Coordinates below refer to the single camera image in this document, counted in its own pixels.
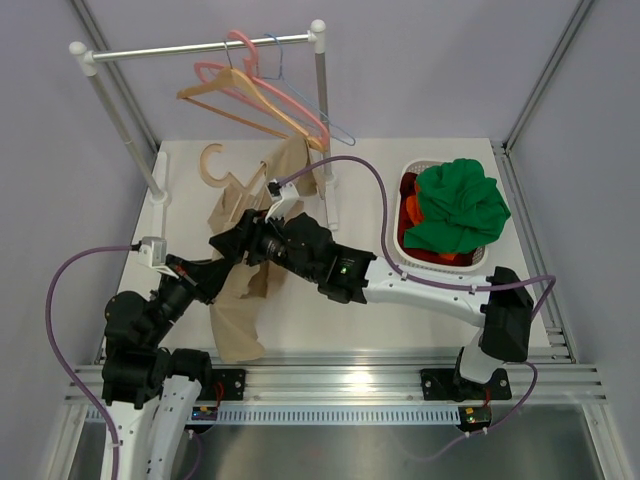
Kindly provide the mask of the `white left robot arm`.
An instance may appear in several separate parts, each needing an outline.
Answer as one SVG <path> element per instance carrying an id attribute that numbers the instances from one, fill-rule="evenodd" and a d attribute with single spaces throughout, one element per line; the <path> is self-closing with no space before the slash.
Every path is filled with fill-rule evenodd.
<path id="1" fill-rule="evenodd" d="M 170 255 L 149 296 L 116 294 L 105 307 L 106 359 L 102 394 L 115 428 L 115 457 L 102 470 L 120 479 L 168 479 L 197 401 L 212 406 L 244 397 L 244 370 L 216 369 L 203 350 L 162 347 L 171 328 L 194 303 L 210 305 L 232 270 L 225 259 L 187 261 Z"/>

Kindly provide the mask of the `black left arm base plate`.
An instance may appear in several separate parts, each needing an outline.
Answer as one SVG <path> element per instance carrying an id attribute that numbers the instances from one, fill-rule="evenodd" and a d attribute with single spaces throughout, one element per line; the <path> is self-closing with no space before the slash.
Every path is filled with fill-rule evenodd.
<path id="1" fill-rule="evenodd" d="M 213 369 L 205 378 L 199 401 L 242 401 L 246 385 L 245 369 Z"/>

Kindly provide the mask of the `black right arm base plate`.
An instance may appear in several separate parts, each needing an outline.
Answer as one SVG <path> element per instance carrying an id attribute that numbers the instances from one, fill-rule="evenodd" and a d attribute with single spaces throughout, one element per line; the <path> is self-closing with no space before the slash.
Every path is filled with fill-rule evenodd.
<path id="1" fill-rule="evenodd" d="M 425 401 L 510 400 L 510 381 L 503 368 L 497 369 L 485 383 L 459 377 L 453 368 L 426 368 L 420 371 L 420 384 Z"/>

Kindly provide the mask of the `beige wooden hanger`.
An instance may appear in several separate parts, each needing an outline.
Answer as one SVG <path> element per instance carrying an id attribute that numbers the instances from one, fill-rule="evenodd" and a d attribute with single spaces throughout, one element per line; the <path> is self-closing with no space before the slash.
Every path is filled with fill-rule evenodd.
<path id="1" fill-rule="evenodd" d="M 236 222 L 245 209 L 259 203 L 258 196 L 266 179 L 266 165 L 260 163 L 250 177 L 242 178 L 224 163 L 229 159 L 222 144 L 211 143 L 200 154 L 198 170 L 207 186 L 235 195 L 229 220 Z"/>

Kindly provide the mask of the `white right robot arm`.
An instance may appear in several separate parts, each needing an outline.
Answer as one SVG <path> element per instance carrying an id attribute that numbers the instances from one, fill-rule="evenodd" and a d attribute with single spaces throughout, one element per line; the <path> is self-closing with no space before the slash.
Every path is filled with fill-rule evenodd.
<path id="1" fill-rule="evenodd" d="M 337 243 L 329 229 L 305 213 L 274 220 L 263 211 L 247 210 L 209 243 L 226 260 L 271 262 L 337 303 L 408 305 L 476 327 L 452 373 L 454 389 L 464 397 L 478 395 L 505 364 L 528 359 L 534 302 L 510 268 L 497 267 L 479 277 L 410 274 L 372 252 Z"/>

